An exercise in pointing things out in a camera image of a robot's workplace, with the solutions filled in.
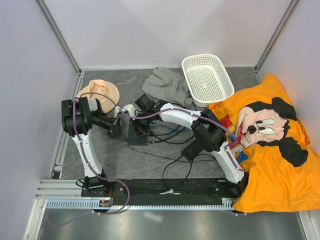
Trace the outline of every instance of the black cable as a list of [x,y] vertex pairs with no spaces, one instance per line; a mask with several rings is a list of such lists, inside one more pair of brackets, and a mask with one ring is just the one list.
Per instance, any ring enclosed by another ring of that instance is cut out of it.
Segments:
[[165,136],[165,135],[169,135],[169,134],[173,134],[175,131],[178,130],[178,128],[180,128],[180,125],[178,125],[176,127],[176,129],[172,130],[171,132],[167,132],[167,133],[163,133],[163,134],[154,134],[153,132],[151,133],[151,136]]
[[137,112],[138,112],[138,113],[141,113],[142,111],[138,111],[137,109],[134,110],[134,115],[135,115],[136,117],[138,116]]
[[[121,141],[121,144],[127,148],[130,148],[132,149],[133,151],[137,152],[137,153],[140,153],[140,154],[149,154],[151,156],[155,156],[155,157],[158,157],[158,158],[162,158],[162,159],[168,159],[168,160],[172,160],[172,161],[175,161],[176,159],[173,159],[173,158],[170,158],[170,157],[166,157],[166,156],[160,156],[160,155],[156,155],[156,154],[153,154],[153,153],[150,153],[150,152],[145,152],[145,151],[138,151],[136,150],[135,148],[131,147],[131,146],[128,146],[128,145],[125,145],[124,144],[124,141]],[[209,156],[209,157],[212,157],[213,159],[212,160],[198,160],[198,161],[195,161],[193,162],[194,164],[195,163],[198,163],[198,162],[212,162],[212,161],[215,161],[216,159],[214,158],[214,156],[212,155],[209,155],[209,154],[198,154],[197,156]],[[191,162],[189,161],[181,161],[181,160],[178,160],[177,162],[180,162],[180,163],[186,163],[186,164],[190,164]]]
[[179,103],[172,103],[172,102],[171,102],[171,104],[172,104],[172,105],[178,105],[179,107],[181,107],[181,108],[183,108],[183,109],[186,109],[186,107],[185,107],[185,106],[182,106],[182,105],[181,105],[181,104],[179,104]]
[[165,139],[161,139],[160,137],[155,136],[154,133],[152,132],[151,128],[149,129],[149,131],[150,131],[152,136],[154,136],[156,139],[159,139],[159,141],[152,141],[153,144],[157,144],[157,143],[162,143],[162,142],[166,143],[167,140],[174,138],[175,136],[177,136],[179,133],[181,133],[185,129],[186,129],[186,127],[183,127],[182,129],[177,131],[175,134],[173,134],[173,135],[171,135],[171,136],[169,136],[169,137],[167,137]]
[[189,175],[190,175],[190,173],[191,173],[191,169],[192,169],[192,164],[194,163],[194,159],[196,158],[196,157],[198,157],[198,156],[200,156],[200,154],[199,155],[197,155],[197,156],[195,156],[194,158],[192,158],[192,160],[191,160],[191,164],[190,164],[190,169],[189,169],[189,172],[187,173],[187,175],[185,176],[185,178],[177,185],[177,186],[174,186],[174,187],[170,187],[170,186],[168,186],[167,185],[167,183],[166,183],[166,180],[165,180],[165,171],[166,171],[166,169],[171,165],[171,164],[174,164],[174,163],[176,163],[177,162],[177,160],[181,157],[179,157],[177,160],[174,160],[173,162],[170,162],[167,166],[165,166],[165,168],[163,169],[163,172],[162,172],[162,181],[163,181],[163,185],[165,185],[168,189],[176,189],[177,187],[179,187],[180,185],[182,185],[186,180],[187,180],[187,178],[189,177]]
[[82,180],[78,179],[77,181],[75,181],[75,185],[77,185],[80,188],[83,188],[84,182]]
[[167,143],[167,144],[173,144],[173,145],[180,145],[180,144],[185,144],[185,143],[187,143],[188,141],[190,141],[192,138],[194,138],[195,136],[194,135],[192,135],[190,138],[188,138],[187,140],[185,140],[185,141],[182,141],[182,142],[171,142],[171,141],[165,141],[165,140],[163,140],[163,141],[149,141],[149,143],[150,144],[158,144],[158,143],[162,143],[162,142],[164,142],[164,143]]

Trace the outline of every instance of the cartoon ear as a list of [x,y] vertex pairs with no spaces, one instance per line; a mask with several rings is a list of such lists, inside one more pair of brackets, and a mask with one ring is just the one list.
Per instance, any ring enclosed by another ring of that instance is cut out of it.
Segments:
[[280,117],[285,119],[292,119],[297,121],[296,111],[295,108],[286,103],[282,100],[280,97],[274,97],[272,99],[272,106],[274,108],[274,111],[279,114]]
[[282,157],[295,168],[300,167],[307,161],[308,151],[302,150],[293,137],[285,137],[279,141],[279,150]]

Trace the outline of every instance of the mesh basket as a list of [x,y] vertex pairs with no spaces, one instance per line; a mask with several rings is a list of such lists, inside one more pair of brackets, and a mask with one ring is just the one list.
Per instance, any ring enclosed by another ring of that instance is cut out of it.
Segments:
[[188,56],[182,69],[194,103],[199,107],[226,100],[235,93],[219,57],[213,54]]

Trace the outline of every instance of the beige hat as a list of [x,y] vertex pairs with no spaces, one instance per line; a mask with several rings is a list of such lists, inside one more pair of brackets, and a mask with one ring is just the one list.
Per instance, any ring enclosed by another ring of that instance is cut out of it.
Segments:
[[[95,79],[89,82],[89,85],[85,86],[78,94],[79,97],[84,93],[98,93],[103,94],[111,98],[115,104],[119,102],[120,94],[118,88],[111,82]],[[88,99],[98,99],[101,103],[101,108],[104,113],[110,112],[115,105],[106,97],[98,94],[86,94],[83,97],[87,96]]]

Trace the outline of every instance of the floor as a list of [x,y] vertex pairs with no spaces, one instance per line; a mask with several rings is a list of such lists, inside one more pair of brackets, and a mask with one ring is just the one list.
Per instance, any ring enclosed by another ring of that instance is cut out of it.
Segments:
[[[181,68],[172,69],[183,76]],[[258,80],[252,67],[231,67],[226,69],[233,83],[235,91],[250,88],[258,84]],[[118,105],[133,104],[143,92],[141,87],[145,80],[152,74],[152,69],[136,70],[98,70],[86,71],[82,88],[88,85],[90,80],[103,79],[114,83],[119,92]],[[128,133],[128,119],[122,121],[125,133]],[[155,130],[166,131],[166,128],[155,127]],[[190,138],[190,133],[179,134],[174,138],[176,142],[183,142]],[[92,142],[97,158],[109,178],[161,178],[164,167],[170,160],[144,153],[135,152],[121,144],[119,140],[107,136],[107,131],[94,126],[92,129]],[[149,146],[135,146],[140,152],[149,152],[164,157],[177,158],[178,154],[189,143],[183,145],[169,145],[157,143]],[[211,160],[209,156],[199,156],[197,160]],[[190,168],[189,163],[177,162],[167,169],[166,178],[184,178]],[[82,179],[84,167],[75,143],[69,139],[62,168],[62,179]],[[218,178],[224,177],[224,172],[216,161],[199,161],[192,166],[190,178]]]
[[[50,223],[62,224],[88,210],[46,209]],[[38,240],[305,240],[296,212],[238,216],[214,210],[127,210],[86,215],[63,227],[42,222]]]

